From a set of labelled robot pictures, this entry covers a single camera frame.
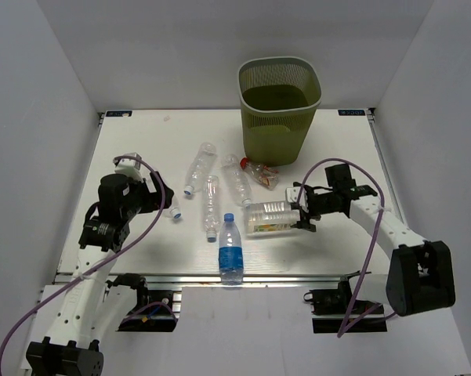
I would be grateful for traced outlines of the green mesh waste bin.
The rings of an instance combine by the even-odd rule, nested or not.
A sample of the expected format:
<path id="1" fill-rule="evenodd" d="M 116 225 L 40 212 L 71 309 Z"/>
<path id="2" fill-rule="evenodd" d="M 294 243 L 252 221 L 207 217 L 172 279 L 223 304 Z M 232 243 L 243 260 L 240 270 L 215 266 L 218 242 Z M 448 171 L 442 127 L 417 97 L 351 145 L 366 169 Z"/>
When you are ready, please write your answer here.
<path id="1" fill-rule="evenodd" d="M 295 56 L 249 60 L 237 72 L 245 156 L 269 166 L 296 161 L 321 103 L 313 66 Z"/>

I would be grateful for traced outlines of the clear slim bottle white cap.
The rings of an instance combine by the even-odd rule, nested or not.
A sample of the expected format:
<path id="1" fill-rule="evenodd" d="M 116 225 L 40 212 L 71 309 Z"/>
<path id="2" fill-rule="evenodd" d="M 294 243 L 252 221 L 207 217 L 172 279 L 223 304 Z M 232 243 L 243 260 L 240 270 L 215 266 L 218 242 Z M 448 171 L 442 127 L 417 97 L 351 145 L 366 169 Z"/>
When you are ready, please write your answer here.
<path id="1" fill-rule="evenodd" d="M 220 229 L 219 177 L 209 175 L 202 190 L 203 227 L 209 243 L 216 242 Z"/>

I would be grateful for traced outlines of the crushed bottle red label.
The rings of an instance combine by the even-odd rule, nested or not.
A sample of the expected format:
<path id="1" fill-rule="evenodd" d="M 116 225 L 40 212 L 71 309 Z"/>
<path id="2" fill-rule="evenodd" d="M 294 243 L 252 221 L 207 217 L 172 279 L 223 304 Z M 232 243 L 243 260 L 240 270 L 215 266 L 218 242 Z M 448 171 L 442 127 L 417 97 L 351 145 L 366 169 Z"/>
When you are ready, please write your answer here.
<path id="1" fill-rule="evenodd" d="M 244 157 L 240 161 L 240 166 L 254 181 L 268 190 L 273 190 L 279 182 L 278 171 L 265 164 L 255 163 Z"/>

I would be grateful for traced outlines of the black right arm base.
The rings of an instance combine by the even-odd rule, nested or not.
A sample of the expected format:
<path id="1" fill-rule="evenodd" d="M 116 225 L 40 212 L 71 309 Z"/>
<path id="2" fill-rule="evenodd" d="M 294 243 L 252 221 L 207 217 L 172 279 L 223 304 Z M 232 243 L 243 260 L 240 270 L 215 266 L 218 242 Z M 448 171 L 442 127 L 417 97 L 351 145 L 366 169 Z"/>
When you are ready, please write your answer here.
<path id="1" fill-rule="evenodd" d="M 350 303 L 352 292 L 346 280 L 338 282 L 334 288 L 309 290 L 303 301 L 311 305 L 314 334 L 336 334 Z M 371 311 L 347 333 L 387 332 L 386 315 L 382 306 Z"/>

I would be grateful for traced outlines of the clear bottle far left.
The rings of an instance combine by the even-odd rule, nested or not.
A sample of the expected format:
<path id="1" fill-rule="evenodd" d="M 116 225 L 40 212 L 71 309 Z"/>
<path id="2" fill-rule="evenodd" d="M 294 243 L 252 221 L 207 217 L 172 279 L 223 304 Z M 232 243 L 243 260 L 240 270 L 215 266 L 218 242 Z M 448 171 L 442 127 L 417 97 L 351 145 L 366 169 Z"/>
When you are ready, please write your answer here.
<path id="1" fill-rule="evenodd" d="M 191 163 L 185 178 L 183 192 L 193 195 L 202 188 L 204 181 L 212 170 L 217 157 L 217 149 L 212 143 L 202 143 Z"/>

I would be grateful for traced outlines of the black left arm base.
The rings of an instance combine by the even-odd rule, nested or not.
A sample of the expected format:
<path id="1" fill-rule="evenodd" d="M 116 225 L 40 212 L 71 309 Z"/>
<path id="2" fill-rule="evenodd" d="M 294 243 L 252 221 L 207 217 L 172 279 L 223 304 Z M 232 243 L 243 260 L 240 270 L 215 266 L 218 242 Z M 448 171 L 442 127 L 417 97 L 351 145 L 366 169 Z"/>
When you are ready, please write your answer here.
<path id="1" fill-rule="evenodd" d="M 125 314 L 117 331 L 143 333 L 172 333 L 177 317 L 173 311 L 172 290 L 151 290 L 146 278 L 135 273 L 125 273 L 114 280 L 107 280 L 107 293 L 116 287 L 129 287 L 133 308 Z"/>

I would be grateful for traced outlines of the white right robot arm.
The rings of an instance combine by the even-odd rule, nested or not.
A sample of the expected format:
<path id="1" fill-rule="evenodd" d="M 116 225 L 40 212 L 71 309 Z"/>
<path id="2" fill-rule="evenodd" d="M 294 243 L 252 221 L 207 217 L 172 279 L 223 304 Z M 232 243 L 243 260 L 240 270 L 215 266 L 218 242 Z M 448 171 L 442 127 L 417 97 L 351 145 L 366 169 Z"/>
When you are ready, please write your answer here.
<path id="1" fill-rule="evenodd" d="M 398 316 L 410 316 L 455 304 L 455 282 L 451 251 L 442 241 L 417 234 L 387 211 L 382 195 L 371 186 L 357 184 L 347 164 L 326 168 L 328 188 L 295 182 L 285 193 L 291 208 L 298 211 L 301 230 L 315 231 L 322 216 L 342 213 L 371 236 L 389 258 L 385 274 L 367 268 L 348 276 L 340 284 L 339 305 L 358 311 L 366 302 L 390 306 Z"/>

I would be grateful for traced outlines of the clear ribbed bottle blue cap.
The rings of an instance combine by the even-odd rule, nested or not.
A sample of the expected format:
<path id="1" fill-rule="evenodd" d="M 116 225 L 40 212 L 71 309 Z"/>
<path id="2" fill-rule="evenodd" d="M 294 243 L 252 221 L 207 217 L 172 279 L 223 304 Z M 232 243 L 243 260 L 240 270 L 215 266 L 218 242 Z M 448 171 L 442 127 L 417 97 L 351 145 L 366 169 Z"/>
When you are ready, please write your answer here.
<path id="1" fill-rule="evenodd" d="M 252 189 L 236 155 L 228 154 L 223 158 L 222 172 L 234 203 L 243 208 L 252 204 Z"/>

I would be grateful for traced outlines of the clear square bottle yellow label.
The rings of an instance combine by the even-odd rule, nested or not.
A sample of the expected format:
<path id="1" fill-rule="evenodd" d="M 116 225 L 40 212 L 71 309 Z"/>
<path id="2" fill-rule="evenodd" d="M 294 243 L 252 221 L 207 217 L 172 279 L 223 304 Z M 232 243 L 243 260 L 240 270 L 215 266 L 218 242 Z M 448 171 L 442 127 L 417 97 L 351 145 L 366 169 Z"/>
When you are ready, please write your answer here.
<path id="1" fill-rule="evenodd" d="M 245 233 L 289 231 L 299 220 L 299 211 L 293 210 L 286 201 L 254 203 L 245 209 Z"/>

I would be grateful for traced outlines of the aluminium table edge rail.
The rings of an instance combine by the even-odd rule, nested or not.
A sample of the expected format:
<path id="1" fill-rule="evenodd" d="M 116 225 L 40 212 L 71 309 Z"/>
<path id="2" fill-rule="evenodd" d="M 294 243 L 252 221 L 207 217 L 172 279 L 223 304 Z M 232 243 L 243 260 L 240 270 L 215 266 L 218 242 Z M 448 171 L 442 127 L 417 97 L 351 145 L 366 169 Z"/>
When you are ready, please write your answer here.
<path id="1" fill-rule="evenodd" d="M 172 274 L 143 274 L 149 284 L 220 284 L 219 276 L 209 275 L 172 275 Z M 244 284 L 296 284 L 309 285 L 320 283 L 334 283 L 340 281 L 343 275 L 249 275 L 244 276 Z"/>

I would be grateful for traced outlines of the blue sticker right corner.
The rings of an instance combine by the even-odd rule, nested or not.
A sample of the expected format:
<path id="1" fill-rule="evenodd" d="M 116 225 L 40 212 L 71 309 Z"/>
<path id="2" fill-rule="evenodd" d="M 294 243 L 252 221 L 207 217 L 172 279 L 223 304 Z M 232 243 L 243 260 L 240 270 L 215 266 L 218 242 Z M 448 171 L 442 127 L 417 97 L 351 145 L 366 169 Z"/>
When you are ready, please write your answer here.
<path id="1" fill-rule="evenodd" d="M 339 116 L 346 116 L 346 117 L 366 115 L 365 110 L 361 110 L 361 109 L 339 109 L 338 114 Z"/>

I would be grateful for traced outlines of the clear bottle under left gripper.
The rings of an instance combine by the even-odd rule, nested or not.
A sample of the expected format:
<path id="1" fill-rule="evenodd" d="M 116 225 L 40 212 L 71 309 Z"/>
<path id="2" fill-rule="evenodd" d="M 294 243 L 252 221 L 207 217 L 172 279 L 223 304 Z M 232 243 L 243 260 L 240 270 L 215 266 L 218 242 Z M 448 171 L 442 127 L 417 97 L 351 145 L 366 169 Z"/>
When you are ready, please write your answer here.
<path id="1" fill-rule="evenodd" d="M 168 208 L 163 209 L 162 214 L 166 218 L 170 218 L 174 221 L 177 221 L 181 218 L 182 213 L 179 205 L 179 200 L 175 194 L 172 196 L 171 204 Z"/>

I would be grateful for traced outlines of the blue sticker left corner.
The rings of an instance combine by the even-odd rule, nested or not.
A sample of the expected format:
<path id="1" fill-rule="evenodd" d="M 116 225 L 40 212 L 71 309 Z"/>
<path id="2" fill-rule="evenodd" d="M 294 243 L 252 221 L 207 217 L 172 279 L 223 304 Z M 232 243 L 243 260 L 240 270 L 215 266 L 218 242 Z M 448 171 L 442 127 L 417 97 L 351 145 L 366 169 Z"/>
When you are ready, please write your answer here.
<path id="1" fill-rule="evenodd" d="M 109 110 L 105 113 L 106 118 L 128 118 L 131 116 L 131 110 Z"/>

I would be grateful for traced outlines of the clear bottle blue label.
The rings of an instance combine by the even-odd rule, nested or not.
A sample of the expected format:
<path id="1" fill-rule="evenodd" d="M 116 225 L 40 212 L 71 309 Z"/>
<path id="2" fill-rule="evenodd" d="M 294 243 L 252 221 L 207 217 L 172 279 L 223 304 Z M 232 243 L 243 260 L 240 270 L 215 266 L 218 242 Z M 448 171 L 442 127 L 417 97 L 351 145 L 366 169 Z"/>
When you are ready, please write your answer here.
<path id="1" fill-rule="evenodd" d="M 224 285 L 240 285 L 244 277 L 241 235 L 232 213 L 224 215 L 219 234 L 219 272 Z"/>

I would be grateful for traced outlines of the blue sticker corner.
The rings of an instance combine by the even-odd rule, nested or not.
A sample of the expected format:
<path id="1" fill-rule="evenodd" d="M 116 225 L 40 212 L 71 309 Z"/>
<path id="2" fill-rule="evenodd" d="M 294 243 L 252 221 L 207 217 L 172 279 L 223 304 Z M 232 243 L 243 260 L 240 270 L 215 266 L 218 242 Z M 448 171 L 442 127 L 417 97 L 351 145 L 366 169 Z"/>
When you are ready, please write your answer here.
<path id="1" fill-rule="evenodd" d="M 346 117 L 366 115 L 365 110 L 361 110 L 361 109 L 339 109 L 338 114 L 339 116 L 346 116 Z"/>
<path id="2" fill-rule="evenodd" d="M 131 110 L 109 110 L 105 113 L 106 118 L 128 118 L 131 116 Z"/>

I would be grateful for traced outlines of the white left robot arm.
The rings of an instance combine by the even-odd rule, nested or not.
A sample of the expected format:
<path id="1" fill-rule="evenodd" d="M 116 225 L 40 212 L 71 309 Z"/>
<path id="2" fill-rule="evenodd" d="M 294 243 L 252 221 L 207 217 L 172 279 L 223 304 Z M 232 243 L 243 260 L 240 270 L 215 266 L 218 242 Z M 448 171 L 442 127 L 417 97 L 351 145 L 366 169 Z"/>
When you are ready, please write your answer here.
<path id="1" fill-rule="evenodd" d="M 140 214 L 164 212 L 173 191 L 157 172 L 148 179 L 139 172 L 117 172 L 100 180 L 98 197 L 85 214 L 78 260 L 61 307 L 44 338 L 27 347 L 34 375 L 99 375 L 104 364 L 100 343 L 107 332 L 160 311 L 177 319 L 171 304 L 151 300 L 139 274 L 108 278 L 123 253 L 130 222 Z"/>

